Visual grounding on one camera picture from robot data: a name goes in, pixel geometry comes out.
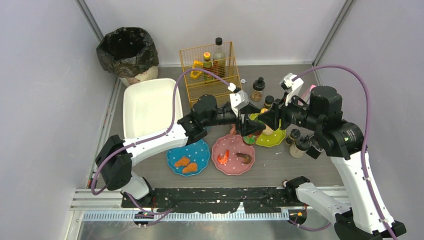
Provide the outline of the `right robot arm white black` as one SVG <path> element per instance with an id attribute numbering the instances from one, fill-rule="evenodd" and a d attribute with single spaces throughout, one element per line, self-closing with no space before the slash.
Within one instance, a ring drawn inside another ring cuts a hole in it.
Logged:
<path id="1" fill-rule="evenodd" d="M 324 151 L 331 158 L 344 184 L 349 204 L 335 200 L 300 176 L 286 183 L 294 201 L 304 203 L 333 225 L 341 240 L 381 240 L 406 233 L 406 227 L 389 214 L 378 191 L 370 193 L 375 181 L 369 156 L 362 152 L 364 135 L 354 123 L 342 118 L 342 96 L 330 86 L 311 90 L 309 103 L 298 96 L 277 99 L 259 120 L 272 129 L 296 125 L 313 132 L 319 149 L 307 154 L 317 158 Z"/>

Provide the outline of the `tall clear oil bottle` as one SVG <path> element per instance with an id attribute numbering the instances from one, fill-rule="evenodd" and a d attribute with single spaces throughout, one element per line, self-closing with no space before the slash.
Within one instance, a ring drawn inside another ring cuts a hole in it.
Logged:
<path id="1" fill-rule="evenodd" d="M 214 72 L 220 78 L 226 77 L 226 54 L 222 48 L 223 40 L 221 37 L 215 39 L 215 47 L 212 55 Z"/>

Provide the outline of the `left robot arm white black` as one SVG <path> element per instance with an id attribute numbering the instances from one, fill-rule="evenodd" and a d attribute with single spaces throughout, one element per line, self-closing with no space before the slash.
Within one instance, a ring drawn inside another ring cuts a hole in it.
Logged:
<path id="1" fill-rule="evenodd" d="M 197 143 L 207 136 L 208 127 L 235 125 L 242 136 L 264 130 L 263 123 L 248 117 L 259 112 L 259 108 L 245 99 L 243 91 L 230 94 L 230 101 L 222 107 L 218 107 L 213 95 L 205 94 L 189 114 L 172 121 L 168 128 L 129 139 L 113 135 L 95 158 L 97 171 L 91 182 L 91 192 L 99 195 L 104 190 L 122 190 L 134 200 L 143 199 L 152 188 L 145 178 L 132 171 L 135 165 L 158 153 Z"/>

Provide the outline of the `sauce bottle yellow cap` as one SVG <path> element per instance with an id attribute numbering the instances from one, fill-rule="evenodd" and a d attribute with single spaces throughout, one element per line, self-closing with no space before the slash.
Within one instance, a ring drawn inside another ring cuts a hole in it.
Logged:
<path id="1" fill-rule="evenodd" d="M 258 119 L 258 117 L 259 117 L 259 115 L 261 115 L 261 114 L 263 114 L 263 113 L 265 113 L 265 112 L 267 112 L 267 111 L 268 111 L 268 109 L 267 109 L 267 108 L 262 108 L 262 109 L 260 110 L 260 112 L 259 112 L 259 113 L 252 113 L 252 114 L 250 114 L 248 117 L 249 117 L 249 119 L 250 119 L 250 120 L 252 120 L 252 121 L 254 121 L 254 122 L 256 122 L 256 123 L 260 123 L 260 124 L 262 124 L 262 125 L 265 125 L 262 121 L 260 121 L 260 120 Z M 258 138 L 259 138 L 259 136 L 262 134 L 262 132 L 263 132 L 263 129 L 262 129 L 262 130 L 258 130 L 258 131 L 254 132 L 254 133 L 252 133 L 252 134 L 249 134 L 249 135 L 247 135 L 247 136 L 243 136 L 243 137 L 242 137 L 242 140 L 243 140 L 243 142 L 244 142 L 246 145 L 253 145 L 253 144 L 255 144 L 255 143 L 256 143 L 257 139 L 258 139 Z"/>
<path id="2" fill-rule="evenodd" d="M 206 71 L 212 72 L 212 70 L 213 70 L 213 63 L 212 63 L 212 60 L 211 60 L 211 53 L 210 52 L 207 52 L 206 51 L 206 52 L 203 53 L 203 64 L 202 64 L 202 68 L 204 70 L 206 70 Z M 205 82 L 212 81 L 213 79 L 214 79 L 214 77 L 211 74 L 204 73 L 203 80 Z"/>

